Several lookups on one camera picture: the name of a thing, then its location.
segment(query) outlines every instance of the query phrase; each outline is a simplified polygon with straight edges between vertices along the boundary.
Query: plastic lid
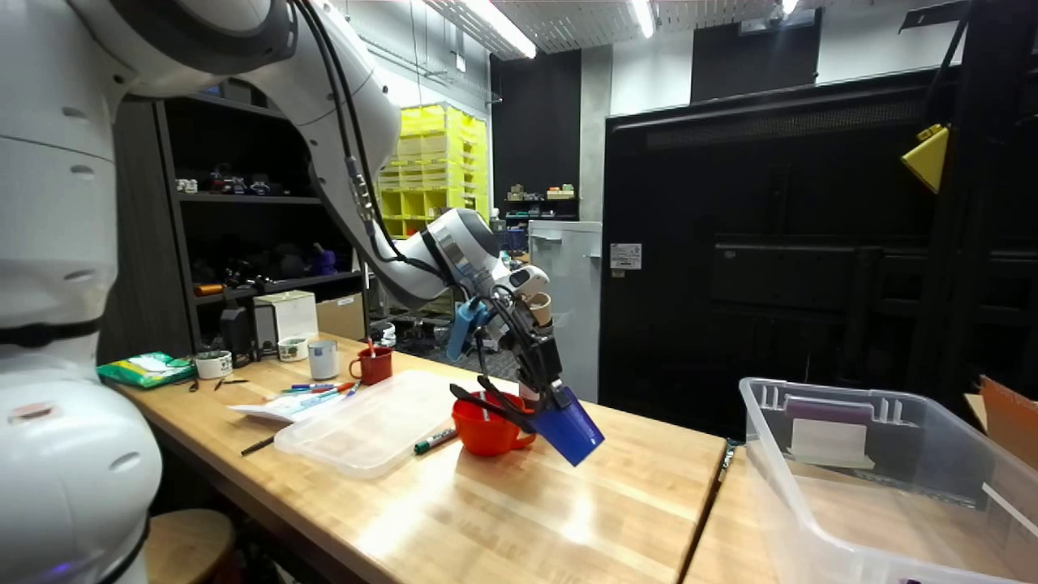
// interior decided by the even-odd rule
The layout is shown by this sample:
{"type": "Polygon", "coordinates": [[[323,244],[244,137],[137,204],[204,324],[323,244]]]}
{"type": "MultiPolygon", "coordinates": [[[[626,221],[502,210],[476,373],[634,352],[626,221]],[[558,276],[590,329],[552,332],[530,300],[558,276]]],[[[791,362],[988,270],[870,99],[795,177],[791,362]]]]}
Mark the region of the plastic lid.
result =
{"type": "Polygon", "coordinates": [[[351,477],[379,477],[449,418],[452,382],[425,371],[398,373],[282,429],[274,446],[333,465],[351,477]]]}

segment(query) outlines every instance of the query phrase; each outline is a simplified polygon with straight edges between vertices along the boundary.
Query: black wall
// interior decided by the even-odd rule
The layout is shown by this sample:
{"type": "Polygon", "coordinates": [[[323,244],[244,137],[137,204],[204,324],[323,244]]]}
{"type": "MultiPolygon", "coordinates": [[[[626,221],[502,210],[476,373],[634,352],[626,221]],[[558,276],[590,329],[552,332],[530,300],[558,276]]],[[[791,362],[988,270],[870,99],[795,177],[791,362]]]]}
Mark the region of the black wall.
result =
{"type": "Polygon", "coordinates": [[[514,184],[527,192],[570,183],[580,191],[580,51],[534,59],[490,58],[494,200],[514,184]]]}
{"type": "Polygon", "coordinates": [[[822,10],[813,26],[739,34],[739,23],[692,36],[691,101],[810,85],[818,67],[822,10]]]}

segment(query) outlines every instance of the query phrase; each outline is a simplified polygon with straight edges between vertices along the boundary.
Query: red cup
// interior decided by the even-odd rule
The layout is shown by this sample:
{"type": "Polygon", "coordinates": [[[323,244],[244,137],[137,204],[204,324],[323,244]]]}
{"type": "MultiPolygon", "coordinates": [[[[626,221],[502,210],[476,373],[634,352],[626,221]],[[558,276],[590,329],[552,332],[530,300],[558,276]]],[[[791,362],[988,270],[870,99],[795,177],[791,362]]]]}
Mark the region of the red cup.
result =
{"type": "MultiPolygon", "coordinates": [[[[499,406],[494,396],[486,392],[474,395],[488,404],[499,406]]],[[[503,395],[512,404],[519,408],[523,407],[522,398],[519,396],[503,395]]],[[[458,430],[458,438],[461,439],[465,450],[476,456],[498,456],[510,450],[525,448],[537,439],[537,435],[520,439],[519,426],[467,401],[456,401],[450,417],[454,418],[455,429],[458,430]]]]}
{"type": "Polygon", "coordinates": [[[357,359],[350,362],[350,377],[360,380],[365,386],[374,386],[383,380],[392,378],[392,347],[375,347],[375,355],[372,350],[364,350],[357,354],[357,359]],[[360,364],[360,376],[353,372],[353,366],[360,364]]]}

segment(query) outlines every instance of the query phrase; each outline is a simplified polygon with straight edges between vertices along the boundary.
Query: clear plastic container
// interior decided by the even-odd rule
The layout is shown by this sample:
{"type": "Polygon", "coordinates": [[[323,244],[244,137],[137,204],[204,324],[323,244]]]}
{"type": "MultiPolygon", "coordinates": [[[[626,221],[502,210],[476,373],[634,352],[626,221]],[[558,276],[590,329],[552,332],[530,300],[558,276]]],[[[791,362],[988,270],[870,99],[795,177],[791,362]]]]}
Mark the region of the clear plastic container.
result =
{"type": "Polygon", "coordinates": [[[398,373],[282,429],[274,446],[351,477],[376,478],[406,461],[416,443],[450,417],[452,382],[425,371],[398,373]]]}
{"type": "Polygon", "coordinates": [[[1038,582],[1038,473],[911,394],[743,380],[784,584],[1038,582]]]}

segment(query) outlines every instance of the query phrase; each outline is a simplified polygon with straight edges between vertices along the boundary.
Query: green package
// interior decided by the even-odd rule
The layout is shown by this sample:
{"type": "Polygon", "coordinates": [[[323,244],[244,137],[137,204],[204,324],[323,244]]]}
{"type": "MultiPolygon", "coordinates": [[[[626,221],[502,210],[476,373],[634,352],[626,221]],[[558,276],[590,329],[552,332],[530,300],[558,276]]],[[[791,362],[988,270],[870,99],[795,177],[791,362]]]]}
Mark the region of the green package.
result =
{"type": "Polygon", "coordinates": [[[98,376],[149,390],[194,378],[194,364],[166,354],[144,354],[98,367],[98,376]]]}

